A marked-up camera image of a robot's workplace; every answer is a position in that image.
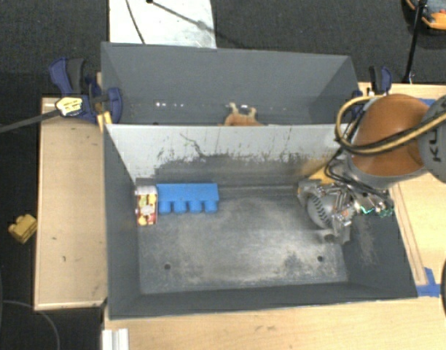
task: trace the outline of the blue lego brick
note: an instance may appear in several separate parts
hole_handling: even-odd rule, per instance
[[[158,212],[183,214],[187,211],[214,213],[218,210],[218,185],[199,184],[157,184]]]

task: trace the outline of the black carpet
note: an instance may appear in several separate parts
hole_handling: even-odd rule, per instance
[[[211,0],[218,47],[350,55],[358,79],[371,65],[404,76],[411,42],[401,0]],[[100,69],[99,44],[108,39],[108,0],[0,0],[0,123],[39,112],[55,93],[47,67],[54,59],[83,57]],[[446,35],[426,30],[415,53],[415,82],[446,84]],[[17,244],[7,226],[36,215],[37,127],[0,136],[0,266],[4,298],[31,303],[34,240]],[[62,349],[98,349],[98,309],[50,313]],[[0,349],[55,349],[44,318],[6,305]]]

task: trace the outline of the gray bin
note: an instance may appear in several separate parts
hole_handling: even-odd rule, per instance
[[[104,134],[112,319],[416,296],[395,217],[357,217],[351,242],[329,244],[296,198],[336,149],[349,58],[104,44],[102,72],[125,101]],[[267,125],[217,126],[230,101]],[[137,227],[138,178],[216,182],[219,210]]]

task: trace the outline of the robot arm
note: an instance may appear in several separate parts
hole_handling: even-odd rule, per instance
[[[343,133],[345,112],[365,101]],[[298,198],[340,244],[349,241],[356,215],[393,212],[392,184],[426,171],[446,182],[446,96],[430,108],[406,95],[353,99],[340,110],[335,135],[341,148],[324,169],[326,180],[302,180]]]

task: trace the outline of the bin floor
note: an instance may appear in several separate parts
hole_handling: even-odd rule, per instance
[[[167,214],[138,228],[142,294],[347,281],[293,187],[220,188],[215,214]]]

